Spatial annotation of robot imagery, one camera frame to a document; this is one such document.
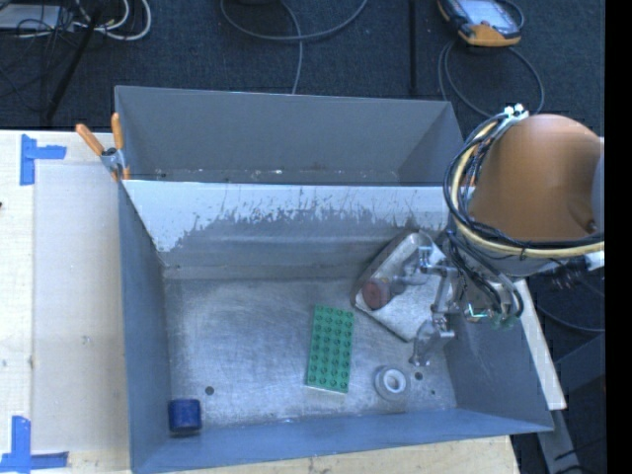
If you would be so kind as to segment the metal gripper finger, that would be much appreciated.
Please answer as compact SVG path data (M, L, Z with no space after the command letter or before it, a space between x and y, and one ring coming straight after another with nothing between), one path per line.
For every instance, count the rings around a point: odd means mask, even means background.
M401 265L401 271L393 278L402 285L423 285L430 277L447 277L447 270L441 261L432 260L430 249L417 249Z
M409 363L412 366L427 365L453 339L454 332L446 316L426 320L414 338Z

